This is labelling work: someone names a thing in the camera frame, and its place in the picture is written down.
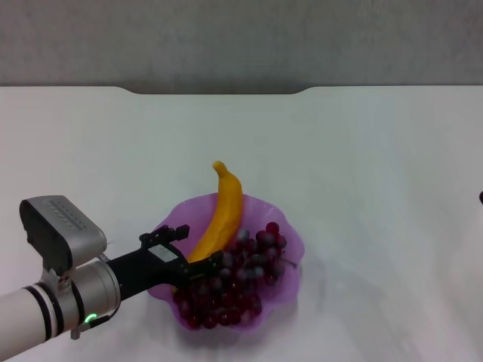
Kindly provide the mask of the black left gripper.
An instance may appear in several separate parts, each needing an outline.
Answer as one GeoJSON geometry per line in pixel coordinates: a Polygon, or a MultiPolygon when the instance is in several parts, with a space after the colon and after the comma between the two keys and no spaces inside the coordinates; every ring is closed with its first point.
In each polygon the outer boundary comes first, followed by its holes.
{"type": "Polygon", "coordinates": [[[141,247],[108,261],[107,265],[118,281],[121,298],[129,299],[159,284],[182,287],[188,280],[210,278],[218,273],[223,267],[223,251],[217,251],[203,260],[188,265],[186,258],[178,249],[167,245],[188,236],[188,225],[181,225],[175,229],[163,225],[139,237],[142,245],[155,246],[141,247]]]}

